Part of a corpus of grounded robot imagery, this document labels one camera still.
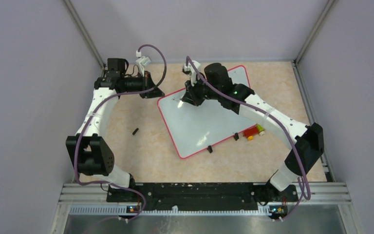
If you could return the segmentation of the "pink framed whiteboard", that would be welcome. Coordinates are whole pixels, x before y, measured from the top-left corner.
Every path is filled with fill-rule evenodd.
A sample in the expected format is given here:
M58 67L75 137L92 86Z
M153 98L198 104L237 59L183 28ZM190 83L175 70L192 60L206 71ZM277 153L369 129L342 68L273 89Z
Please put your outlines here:
M254 121L223 108L216 100L206 100L198 107L182 102L184 93L185 89L180 89L157 101L171 141L181 159L207 151L209 145L214 150L216 144L256 125Z

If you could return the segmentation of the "black marker cap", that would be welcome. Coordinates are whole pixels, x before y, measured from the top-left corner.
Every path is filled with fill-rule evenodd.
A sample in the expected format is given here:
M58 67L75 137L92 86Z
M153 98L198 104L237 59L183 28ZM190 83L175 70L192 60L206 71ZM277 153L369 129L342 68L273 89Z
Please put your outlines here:
M139 131L139 128L136 128L133 132L132 135L135 135Z

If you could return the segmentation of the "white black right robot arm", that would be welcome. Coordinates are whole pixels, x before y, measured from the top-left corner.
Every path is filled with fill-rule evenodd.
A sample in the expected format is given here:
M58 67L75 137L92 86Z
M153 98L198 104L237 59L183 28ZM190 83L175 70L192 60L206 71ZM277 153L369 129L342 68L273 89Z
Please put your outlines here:
M200 106L205 100L216 100L223 108L260 124L288 145L290 152L284 164L266 184L267 197L279 201L292 182L306 181L307 173L324 153L323 128L317 123L307 125L283 114L248 86L234 83L220 63L206 66L203 73L198 66L196 61L183 65L182 72L189 76L183 102Z

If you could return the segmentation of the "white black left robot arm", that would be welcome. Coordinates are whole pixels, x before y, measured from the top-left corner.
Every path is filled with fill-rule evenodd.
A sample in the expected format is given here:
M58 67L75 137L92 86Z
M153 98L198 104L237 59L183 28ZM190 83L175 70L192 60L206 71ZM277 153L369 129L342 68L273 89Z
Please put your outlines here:
M136 60L138 72L127 74L129 66L124 58L109 58L107 70L94 83L93 98L84 121L75 135L68 136L66 147L77 175L96 176L118 188L124 201L135 199L137 189L131 185L131 175L114 163L114 154L104 135L120 93L135 93L141 98L159 98L165 94L153 82L145 67L151 62L147 56Z

